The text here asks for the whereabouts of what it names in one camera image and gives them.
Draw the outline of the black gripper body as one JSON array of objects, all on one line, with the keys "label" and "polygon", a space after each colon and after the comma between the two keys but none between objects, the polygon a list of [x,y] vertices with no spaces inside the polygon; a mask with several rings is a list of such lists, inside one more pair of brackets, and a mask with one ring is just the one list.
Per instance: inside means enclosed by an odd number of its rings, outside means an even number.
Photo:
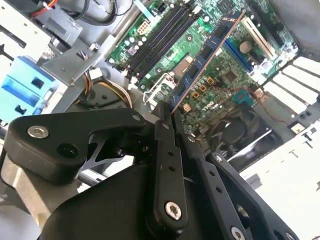
[{"label": "black gripper body", "polygon": [[188,224],[180,235],[153,233],[147,225],[151,206],[151,166],[130,166],[62,203],[49,217],[41,240],[222,240],[209,199],[184,180]]}]

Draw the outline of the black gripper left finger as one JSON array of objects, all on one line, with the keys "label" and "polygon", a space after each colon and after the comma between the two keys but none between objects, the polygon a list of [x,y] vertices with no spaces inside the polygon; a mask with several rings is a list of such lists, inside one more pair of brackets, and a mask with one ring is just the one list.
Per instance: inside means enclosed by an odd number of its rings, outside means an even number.
[{"label": "black gripper left finger", "polygon": [[181,150],[171,107],[160,102],[146,120],[130,108],[24,116],[8,128],[3,180],[44,226],[65,201],[77,196],[84,168],[129,155],[130,167],[151,166],[150,230],[185,230],[188,210]]}]

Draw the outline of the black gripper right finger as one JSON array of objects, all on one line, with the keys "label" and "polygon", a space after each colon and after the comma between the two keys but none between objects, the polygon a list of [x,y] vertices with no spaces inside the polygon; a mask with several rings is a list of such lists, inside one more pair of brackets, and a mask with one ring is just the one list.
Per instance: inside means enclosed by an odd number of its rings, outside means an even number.
[{"label": "black gripper right finger", "polygon": [[294,231],[219,154],[204,156],[173,113],[183,175],[193,181],[197,213],[222,240],[297,240]]}]

